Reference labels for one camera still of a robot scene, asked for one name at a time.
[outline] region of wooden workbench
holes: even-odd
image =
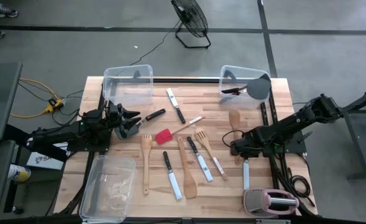
[[[102,77],[88,77],[83,99],[81,102],[81,113],[96,109],[101,92]],[[181,126],[175,109],[166,93],[166,88],[172,88],[178,101],[180,109],[187,121],[199,115],[206,118],[197,122],[178,134],[174,139],[159,146],[155,142],[155,135],[165,129],[175,129]],[[288,82],[285,78],[272,79],[272,88],[277,107],[279,119],[291,115],[293,111]],[[154,83],[153,104],[145,106],[131,106],[128,110],[140,111],[142,118],[156,110],[166,109],[166,113],[153,121],[140,127],[140,132],[127,140],[118,140],[113,133],[111,146],[107,155],[131,157],[136,162],[135,185],[132,203],[129,209],[129,217],[206,217],[206,218],[247,218],[249,217],[243,209],[242,193],[242,164],[236,165],[234,157],[230,155],[229,148],[223,145],[222,136],[231,131],[229,123],[229,108],[218,105],[218,84],[203,83]],[[256,126],[263,125],[260,110],[240,110],[240,127],[248,131]],[[206,149],[195,141],[193,136],[196,128],[203,128],[208,133],[210,145],[219,159],[219,162],[229,177],[224,181],[216,170]],[[143,194],[143,156],[140,151],[140,139],[143,134],[153,136],[153,148],[150,153],[150,193]],[[200,169],[196,156],[185,141],[186,154],[188,158],[191,175],[198,186],[198,195],[192,199],[181,199],[176,201],[172,187],[168,179],[168,172],[163,160],[162,152],[167,151],[173,171],[176,175],[180,190],[184,195],[183,187],[183,166],[176,137],[182,136],[186,139],[191,136],[198,148],[199,153],[211,169],[214,180],[210,183]],[[87,152],[76,153],[66,162],[64,175],[60,185],[55,212],[66,207],[68,202],[75,196],[82,185],[85,172]],[[287,154],[286,161],[292,169],[293,175],[302,175],[309,182],[309,174],[306,164],[299,156]],[[270,164],[267,158],[259,157],[249,160],[250,164],[250,188],[272,188]],[[306,199],[302,201],[314,213],[316,208],[312,207]]]

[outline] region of fan base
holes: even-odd
[[[191,46],[187,46],[184,42],[183,42],[183,40],[181,40],[180,39],[180,37],[178,36],[178,34],[177,33],[179,33],[179,31],[181,31],[181,27],[183,26],[183,24],[181,23],[179,26],[178,26],[178,29],[177,29],[177,31],[176,31],[176,38],[184,45],[184,47],[185,48],[188,48],[188,49],[208,49],[209,47],[210,47],[210,45],[212,44],[212,43],[210,43],[210,40],[209,40],[209,37],[208,37],[208,35],[206,35],[205,34],[205,37],[206,37],[206,40],[208,40],[208,43],[209,43],[209,45],[207,45],[207,46],[194,46],[194,47],[191,47]]]

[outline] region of gray concrete floor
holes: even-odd
[[[178,18],[169,0],[25,0],[4,3],[21,12],[2,25],[173,27]],[[261,29],[256,0],[198,0],[210,28]],[[263,0],[269,29],[366,30],[366,1]],[[162,32],[50,32],[11,31],[0,40],[0,63],[20,61],[22,77],[46,83],[59,95],[83,89],[86,77],[103,75],[108,67],[128,65],[157,45]],[[182,37],[201,43],[190,34]],[[223,65],[269,71],[262,34],[210,33],[208,50],[188,50],[169,35],[145,57],[155,75],[219,75]],[[270,35],[278,77],[287,78],[293,101],[307,101],[320,93],[345,106],[366,91],[366,35]],[[32,89],[42,97],[48,97]],[[65,111],[79,107],[69,99]],[[45,103],[19,88],[12,112],[35,114]],[[58,116],[60,121],[68,118]],[[25,131],[56,124],[50,115],[29,122],[10,118]],[[343,120],[314,124],[306,140],[311,181],[318,210],[328,218],[366,222],[366,180],[348,183],[345,177],[360,170]],[[25,217],[44,214],[56,182],[31,186]]]

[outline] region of clear plastic container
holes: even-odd
[[[108,68],[104,72],[103,96],[117,105],[152,104],[153,80],[150,65]]]
[[[135,162],[131,158],[98,156],[90,169],[80,217],[86,223],[121,223],[133,193]]]
[[[234,78],[227,76],[228,74],[233,74]],[[267,101],[270,96],[269,91],[267,97],[258,100],[252,98],[248,93],[241,93],[240,95],[231,95],[222,93],[222,90],[227,90],[231,88],[242,88],[246,86],[246,84],[250,80],[254,80],[260,78],[262,75],[267,74],[268,77],[270,75],[263,70],[257,70],[252,68],[242,68],[235,67],[230,65],[225,65],[221,68],[220,72],[220,82],[219,82],[219,93],[220,93],[220,105],[232,106],[236,108],[245,108],[245,109],[256,109],[258,106]]]

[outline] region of wooden spoon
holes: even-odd
[[[197,189],[194,178],[191,176],[190,169],[188,168],[187,155],[185,154],[185,148],[183,144],[183,137],[178,136],[178,147],[180,148],[181,161],[183,161],[184,167],[184,194],[185,198],[193,198],[196,196]]]
[[[152,148],[152,137],[149,134],[144,134],[141,137],[141,151],[144,157],[144,194],[150,193],[150,177],[149,177],[149,157]]]
[[[208,135],[206,134],[205,130],[202,128],[197,128],[195,130],[195,138],[196,140],[201,143],[207,150],[209,155],[212,157],[214,164],[216,165],[217,169],[219,170],[222,178],[227,181],[228,177],[227,174],[223,171],[222,167],[220,166],[219,161],[217,160],[216,156],[214,156],[213,152],[212,152],[212,148],[210,148],[210,144],[209,144],[209,138]]]
[[[229,118],[230,118],[230,124],[232,127],[232,130],[238,130],[239,129],[239,123],[240,123],[240,114],[239,111],[237,110],[231,110],[229,113]],[[240,139],[240,133],[238,131],[234,132],[234,139]],[[240,162],[242,161],[242,157],[241,156],[235,156],[235,164],[240,164]]]

